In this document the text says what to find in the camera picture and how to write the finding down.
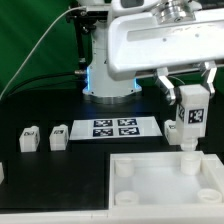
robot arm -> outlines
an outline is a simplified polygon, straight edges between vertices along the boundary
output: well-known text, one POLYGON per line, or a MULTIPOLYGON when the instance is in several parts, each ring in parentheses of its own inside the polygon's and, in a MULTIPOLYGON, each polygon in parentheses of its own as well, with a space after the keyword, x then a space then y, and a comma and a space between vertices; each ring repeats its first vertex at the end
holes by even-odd
POLYGON ((205 135, 209 98, 215 94, 216 62, 224 59, 224 9, 201 10, 203 4, 187 0, 79 3, 88 6, 80 15, 91 28, 93 45, 84 95, 98 103, 124 102, 141 91, 136 74, 148 72, 170 105, 179 96, 176 121, 165 123, 169 143, 195 150, 197 139, 205 135), (181 86, 177 95, 167 78, 177 67, 201 71, 204 82, 181 86))

black table surface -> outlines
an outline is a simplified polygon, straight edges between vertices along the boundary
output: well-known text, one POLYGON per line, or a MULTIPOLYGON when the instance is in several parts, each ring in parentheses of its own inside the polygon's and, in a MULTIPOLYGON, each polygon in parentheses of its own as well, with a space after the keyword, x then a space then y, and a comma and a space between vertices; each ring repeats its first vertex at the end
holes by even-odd
MULTIPOLYGON (((102 210, 108 208, 111 153, 178 151, 164 137, 69 141, 66 151, 51 152, 54 126, 74 120, 155 116, 161 131, 175 120, 157 88, 144 88, 139 99, 120 105, 83 100, 79 90, 39 90, 16 94, 0 106, 0 162, 5 179, 0 185, 0 213, 102 210), (37 152, 21 153, 24 128, 40 128, 37 152)), ((224 159, 224 96, 211 100, 206 137, 197 150, 224 159)))

green screen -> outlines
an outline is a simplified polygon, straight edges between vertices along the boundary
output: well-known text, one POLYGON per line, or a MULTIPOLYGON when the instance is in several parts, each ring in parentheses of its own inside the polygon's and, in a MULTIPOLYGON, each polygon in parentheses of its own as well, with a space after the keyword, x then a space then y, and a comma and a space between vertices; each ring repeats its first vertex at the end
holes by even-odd
MULTIPOLYGON (((68 9, 71 2, 72 0, 0 0, 0 91, 49 25, 68 9)), ((85 37, 84 43, 90 62, 90 38, 85 37)), ((77 58, 74 26, 72 23, 67 24, 63 18, 38 47, 13 85, 39 75, 74 71, 78 68, 77 58)), ((223 69, 219 70, 216 79, 216 86, 222 92, 223 73, 223 69)), ((184 78, 186 82, 193 80, 193 83, 198 79, 198 76, 184 78)), ((142 80, 140 84, 152 85, 153 81, 142 80)))

white plastic part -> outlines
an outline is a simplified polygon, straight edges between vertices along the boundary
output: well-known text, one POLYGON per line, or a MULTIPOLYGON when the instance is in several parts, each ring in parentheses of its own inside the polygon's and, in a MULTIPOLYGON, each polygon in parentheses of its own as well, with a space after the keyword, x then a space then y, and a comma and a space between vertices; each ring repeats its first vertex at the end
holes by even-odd
POLYGON ((123 191, 115 196, 116 205, 133 206, 139 204, 139 196, 132 191, 123 191))
POLYGON ((119 177, 130 177, 134 175, 135 167, 132 158, 123 157, 115 162, 116 174, 119 177))
POLYGON ((197 175, 201 171, 201 156, 188 153, 181 157, 181 172, 186 175, 197 175))
POLYGON ((40 142, 39 128, 25 128, 19 138, 21 152, 36 152, 40 142))
POLYGON ((0 184, 4 180, 4 171, 3 171, 3 166, 2 163, 0 163, 0 184))
POLYGON ((182 102, 177 105, 176 122, 165 122, 165 136, 170 145, 194 151, 198 138, 205 136, 209 92, 201 85, 180 86, 182 102))
POLYGON ((198 202, 204 204, 220 204, 223 201, 222 194, 214 189, 202 189, 197 196, 198 202))
POLYGON ((65 150, 68 143, 68 126, 54 127, 50 135, 51 151, 65 150))
POLYGON ((167 120, 164 123, 164 133, 170 145, 180 145, 180 138, 176 129, 176 121, 167 120))

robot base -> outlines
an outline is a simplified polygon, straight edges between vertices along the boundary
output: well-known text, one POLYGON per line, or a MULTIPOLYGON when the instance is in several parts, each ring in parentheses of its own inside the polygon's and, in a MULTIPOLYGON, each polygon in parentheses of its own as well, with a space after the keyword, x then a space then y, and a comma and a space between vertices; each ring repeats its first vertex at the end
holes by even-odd
POLYGON ((132 101, 134 99, 139 99, 142 96, 142 88, 139 87, 135 92, 126 96, 115 96, 115 97, 99 97, 90 94, 87 88, 83 90, 84 99, 99 104, 121 104, 132 101))

